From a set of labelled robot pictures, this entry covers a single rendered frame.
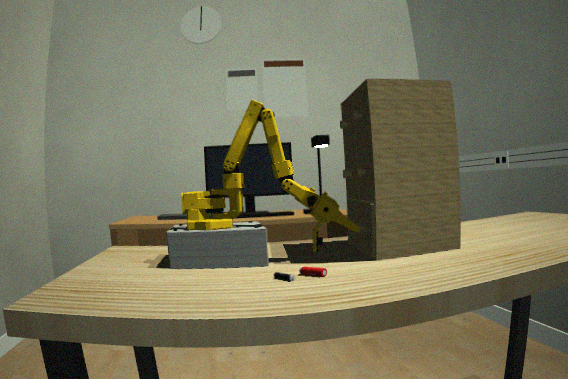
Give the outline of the black aa battery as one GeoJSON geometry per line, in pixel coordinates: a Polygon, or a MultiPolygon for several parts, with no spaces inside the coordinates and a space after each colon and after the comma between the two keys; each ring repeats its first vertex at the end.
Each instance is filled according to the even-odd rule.
{"type": "Polygon", "coordinates": [[[279,272],[275,272],[274,277],[277,278],[277,279],[288,280],[288,281],[294,281],[295,280],[294,275],[279,273],[279,272]]]}

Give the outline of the red aa battery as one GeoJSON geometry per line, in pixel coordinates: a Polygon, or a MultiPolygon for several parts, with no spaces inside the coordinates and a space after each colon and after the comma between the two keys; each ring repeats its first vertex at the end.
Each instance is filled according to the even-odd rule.
{"type": "Polygon", "coordinates": [[[325,277],[327,275],[327,270],[325,268],[315,268],[315,267],[301,267],[299,269],[301,275],[309,276],[320,276],[325,277]]]}

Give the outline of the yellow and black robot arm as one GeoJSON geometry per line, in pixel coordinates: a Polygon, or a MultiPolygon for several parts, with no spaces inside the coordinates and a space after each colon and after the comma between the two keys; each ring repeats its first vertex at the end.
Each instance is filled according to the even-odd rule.
{"type": "Polygon", "coordinates": [[[251,100],[223,162],[223,189],[212,189],[212,196],[210,196],[210,191],[186,192],[183,194],[184,209],[187,210],[188,217],[188,230],[233,228],[232,218],[237,218],[244,211],[242,193],[244,183],[243,174],[239,173],[239,166],[259,121],[263,124],[273,163],[271,166],[274,177],[280,180],[282,191],[286,191],[309,209],[315,204],[318,199],[317,197],[321,198],[315,193],[313,188],[310,187],[310,189],[308,189],[294,182],[292,163],[290,163],[290,160],[285,160],[280,137],[277,135],[278,129],[275,127],[276,121],[274,117],[275,114],[273,111],[264,108],[262,103],[251,100]],[[240,157],[239,154],[241,154],[240,157]],[[222,195],[229,196],[230,210],[228,212],[223,212],[226,206],[225,199],[222,195]],[[213,214],[213,218],[209,217],[209,213],[211,213],[211,215],[213,214]],[[223,219],[217,219],[218,221],[206,221],[215,218],[223,219]]]}

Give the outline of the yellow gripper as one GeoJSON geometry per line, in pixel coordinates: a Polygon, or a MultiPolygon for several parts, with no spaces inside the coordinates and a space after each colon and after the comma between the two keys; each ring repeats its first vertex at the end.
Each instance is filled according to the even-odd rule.
{"type": "Polygon", "coordinates": [[[315,217],[315,220],[318,221],[318,224],[313,229],[313,252],[316,252],[316,250],[318,251],[318,245],[323,244],[323,237],[318,237],[318,231],[317,231],[320,225],[322,224],[322,222],[329,223],[330,221],[334,221],[352,231],[360,232],[360,228],[339,211],[338,208],[340,206],[338,205],[338,203],[334,199],[329,197],[327,194],[328,194],[327,192],[324,192],[324,194],[321,195],[321,198],[317,197],[318,199],[316,200],[315,204],[311,207],[313,208],[313,210],[311,211],[312,214],[311,213],[310,214],[313,217],[315,217]],[[316,244],[316,236],[317,236],[317,244],[316,244]]]}

